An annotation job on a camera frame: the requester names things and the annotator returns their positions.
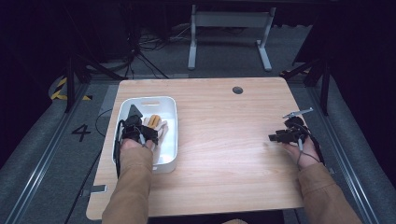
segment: white metal frame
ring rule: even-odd
[[[265,43],[270,33],[276,8],[272,7],[269,12],[212,12],[196,11],[192,6],[191,12],[191,45],[189,56],[189,69],[195,69],[197,52],[196,27],[197,26],[220,26],[220,27],[254,27],[263,28],[264,34],[261,40],[257,40],[257,48],[262,57],[262,64],[267,72],[272,70]]]

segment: forearm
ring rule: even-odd
[[[124,149],[120,165],[120,178],[102,215],[103,223],[146,223],[152,152],[145,147]]]
[[[361,223],[322,163],[303,169],[298,177],[310,223]]]

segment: wooden tabletop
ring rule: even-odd
[[[117,183],[111,153],[120,106],[147,96],[174,98],[178,116],[177,167],[153,176],[150,217],[303,206],[296,165],[268,139],[286,128],[282,116],[299,110],[283,78],[127,80],[120,83],[93,183],[107,191],[91,195],[89,219],[101,219]]]

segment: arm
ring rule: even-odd
[[[147,223],[152,175],[152,146],[124,139],[120,148],[120,178],[104,213],[103,223]]]
[[[318,162],[312,140],[308,137],[303,152],[296,146],[284,144],[301,172],[298,179],[304,200],[304,210],[310,223],[361,223],[347,202],[343,191],[334,182],[326,167]]]

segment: white bin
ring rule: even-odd
[[[162,120],[167,121],[168,132],[163,139],[163,143],[160,148],[156,147],[153,150],[154,157],[152,170],[154,174],[172,172],[175,170],[177,165],[177,109],[175,100],[168,96],[128,99],[121,105],[116,127],[121,119],[128,119],[131,105],[135,105],[137,107],[137,109],[142,113],[143,118],[150,118],[151,115],[156,114],[159,115]]]

